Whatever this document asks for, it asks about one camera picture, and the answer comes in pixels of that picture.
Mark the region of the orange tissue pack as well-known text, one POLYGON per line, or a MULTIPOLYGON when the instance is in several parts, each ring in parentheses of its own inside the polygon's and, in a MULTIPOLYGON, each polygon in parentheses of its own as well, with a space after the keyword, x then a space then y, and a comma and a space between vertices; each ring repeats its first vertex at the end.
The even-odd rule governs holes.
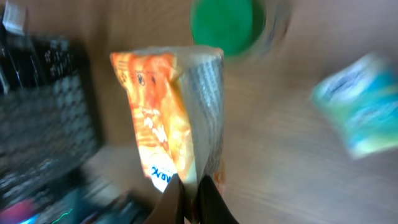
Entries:
POLYGON ((189 195, 204 176, 225 188, 224 53, 205 45, 113 52, 144 175, 164 191, 178 175, 189 195))

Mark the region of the grey plastic mesh basket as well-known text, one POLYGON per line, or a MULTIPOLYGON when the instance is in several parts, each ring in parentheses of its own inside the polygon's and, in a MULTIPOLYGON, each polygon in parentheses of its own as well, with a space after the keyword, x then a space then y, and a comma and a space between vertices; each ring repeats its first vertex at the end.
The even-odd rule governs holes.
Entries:
POLYGON ((102 145, 90 60, 67 39, 1 38, 1 206, 81 166, 102 145))

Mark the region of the teal tissue pack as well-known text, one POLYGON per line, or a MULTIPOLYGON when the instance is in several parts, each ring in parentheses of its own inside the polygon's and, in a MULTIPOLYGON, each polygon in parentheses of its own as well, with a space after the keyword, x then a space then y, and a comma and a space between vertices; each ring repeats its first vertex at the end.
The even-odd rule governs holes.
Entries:
POLYGON ((361 159, 397 147, 397 71, 371 53, 316 85, 311 100, 361 159))

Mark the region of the green lid white jar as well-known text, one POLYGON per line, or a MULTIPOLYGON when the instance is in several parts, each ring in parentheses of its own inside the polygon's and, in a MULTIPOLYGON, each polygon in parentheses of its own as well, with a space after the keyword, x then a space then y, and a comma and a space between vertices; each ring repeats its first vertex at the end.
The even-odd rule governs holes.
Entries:
POLYGON ((230 60, 260 57, 283 40, 291 11, 288 0, 196 0, 192 38, 196 45, 222 49, 230 60))

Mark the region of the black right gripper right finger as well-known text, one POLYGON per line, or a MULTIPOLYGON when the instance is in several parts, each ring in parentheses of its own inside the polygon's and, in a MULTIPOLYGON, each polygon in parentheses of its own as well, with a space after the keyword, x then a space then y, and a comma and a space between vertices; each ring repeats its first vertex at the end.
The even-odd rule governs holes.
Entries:
POLYGON ((239 224, 209 175, 204 176, 199 184, 197 209, 201 224, 239 224))

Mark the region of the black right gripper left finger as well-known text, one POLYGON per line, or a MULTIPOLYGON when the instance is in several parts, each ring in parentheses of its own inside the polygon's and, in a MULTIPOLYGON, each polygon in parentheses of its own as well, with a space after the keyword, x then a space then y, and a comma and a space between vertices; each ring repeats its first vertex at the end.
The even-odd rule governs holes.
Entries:
POLYGON ((184 188, 174 174, 144 224, 184 224, 184 188))

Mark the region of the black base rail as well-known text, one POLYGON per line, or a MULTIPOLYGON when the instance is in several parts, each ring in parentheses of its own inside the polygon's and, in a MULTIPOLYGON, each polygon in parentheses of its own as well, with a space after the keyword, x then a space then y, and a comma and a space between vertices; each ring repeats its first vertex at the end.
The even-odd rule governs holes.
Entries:
POLYGON ((149 212, 111 182, 52 182, 1 209, 1 223, 144 223, 149 212))

